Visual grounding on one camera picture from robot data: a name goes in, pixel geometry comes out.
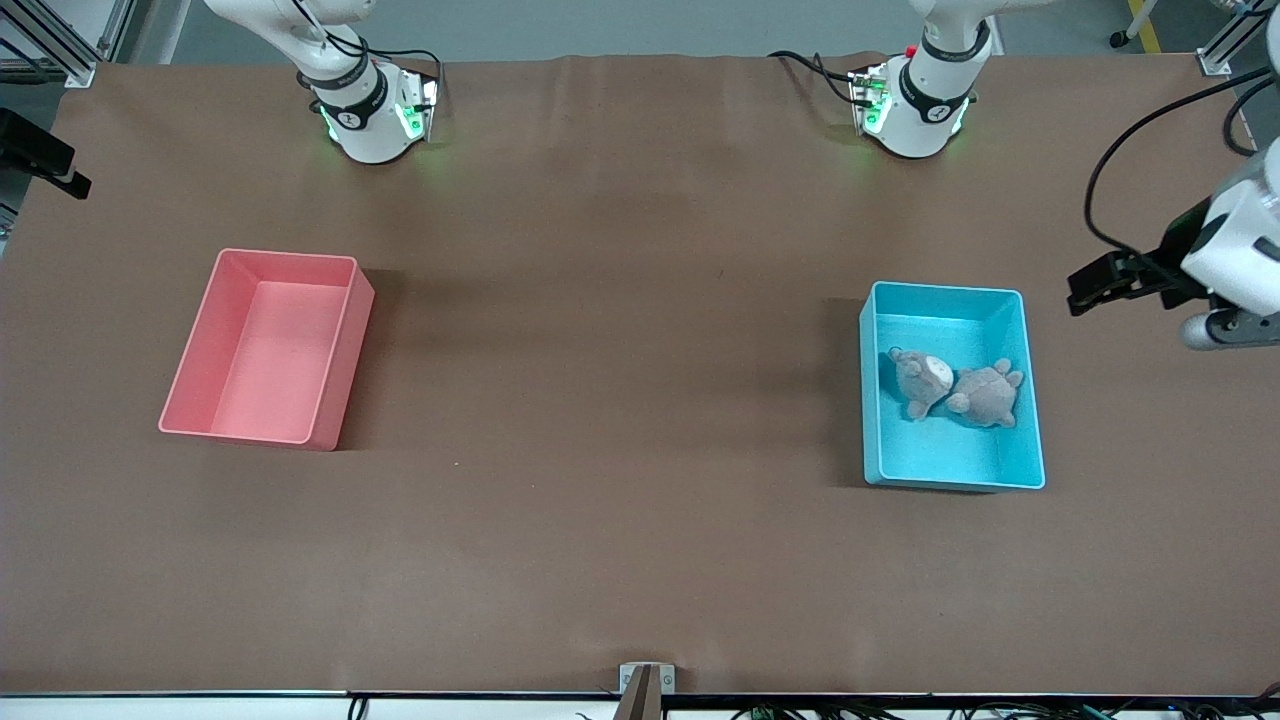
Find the blue bin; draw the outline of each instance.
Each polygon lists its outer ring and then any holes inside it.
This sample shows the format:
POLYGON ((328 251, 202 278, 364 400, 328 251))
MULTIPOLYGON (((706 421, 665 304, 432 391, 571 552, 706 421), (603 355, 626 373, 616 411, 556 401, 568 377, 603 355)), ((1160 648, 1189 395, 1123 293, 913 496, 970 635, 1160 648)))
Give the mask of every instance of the blue bin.
POLYGON ((863 465, 872 484, 1004 492, 1044 487, 1036 382, 1023 296, 1012 290, 878 282, 859 322, 863 465), (1025 374, 1015 428, 977 428, 943 402, 915 421, 891 347, 936 355, 956 373, 1009 357, 1025 374))

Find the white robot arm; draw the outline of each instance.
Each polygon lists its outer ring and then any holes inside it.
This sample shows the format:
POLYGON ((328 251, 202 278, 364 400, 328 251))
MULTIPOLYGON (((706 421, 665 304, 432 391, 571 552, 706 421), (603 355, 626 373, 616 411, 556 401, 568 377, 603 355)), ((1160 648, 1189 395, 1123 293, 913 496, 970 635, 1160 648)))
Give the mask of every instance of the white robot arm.
MULTIPOLYGON (((1274 68, 1280 58, 1274 20, 1267 53, 1274 68)), ((1208 301, 1207 313, 1183 323, 1181 340, 1193 350, 1280 345, 1280 141, 1175 219, 1160 247, 1140 256, 1108 252, 1069 283, 1073 315, 1158 292, 1166 309, 1208 301)))
POLYGON ((991 56, 991 15, 1055 0, 909 0, 924 17, 910 56, 855 74, 854 122, 890 152, 927 158, 959 132, 973 82, 991 56))
POLYGON ((293 60, 348 156, 387 163, 428 137, 438 79, 374 58, 347 26, 369 17, 375 1, 205 0, 293 60))

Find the stuffed toy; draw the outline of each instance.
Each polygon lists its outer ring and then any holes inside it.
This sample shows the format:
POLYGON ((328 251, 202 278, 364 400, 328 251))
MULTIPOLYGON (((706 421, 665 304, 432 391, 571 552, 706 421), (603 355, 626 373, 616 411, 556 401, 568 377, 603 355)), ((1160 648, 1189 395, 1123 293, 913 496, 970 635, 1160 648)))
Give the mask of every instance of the stuffed toy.
POLYGON ((1023 373, 1010 373, 1011 366, 1012 363, 1002 357, 991 368, 960 370, 960 380, 947 398, 947 407, 983 428, 1014 427, 1014 401, 1018 400, 1018 386, 1023 384, 1023 373))
POLYGON ((951 392, 955 383, 951 366, 925 352, 900 347, 890 350, 888 356, 897 366, 897 387, 906 396, 908 416, 923 420, 929 409, 951 392))

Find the brown paper tablecloth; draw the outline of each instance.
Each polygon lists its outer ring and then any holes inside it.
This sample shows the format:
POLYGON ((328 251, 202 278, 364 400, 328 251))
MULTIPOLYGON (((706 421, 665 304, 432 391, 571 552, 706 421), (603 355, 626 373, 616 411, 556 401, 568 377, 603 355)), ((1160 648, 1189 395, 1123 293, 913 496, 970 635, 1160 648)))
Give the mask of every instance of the brown paper tablecloth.
MULTIPOLYGON (((1247 693, 1280 669, 1275 351, 1156 300, 1068 316, 1102 150, 1189 56, 1000 58, 947 151, 887 156, 776 60, 449 70, 360 167, 287 67, 104 67, 0 263, 0 688, 1247 693), (338 452, 156 420, 216 252, 355 255, 338 452), (1048 486, 861 478, 877 279, 1027 299, 1048 486)), ((1238 159, 1229 96, 1134 138, 1100 222, 1153 247, 1238 159)))

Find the pink plastic box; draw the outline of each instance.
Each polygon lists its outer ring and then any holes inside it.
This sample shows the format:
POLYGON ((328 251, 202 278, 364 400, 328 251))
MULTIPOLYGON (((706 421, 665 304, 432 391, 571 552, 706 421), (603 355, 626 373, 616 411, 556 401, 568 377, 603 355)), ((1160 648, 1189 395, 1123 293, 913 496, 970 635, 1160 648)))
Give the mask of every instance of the pink plastic box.
POLYGON ((160 432, 333 450, 372 304, 355 258, 223 250, 160 432))

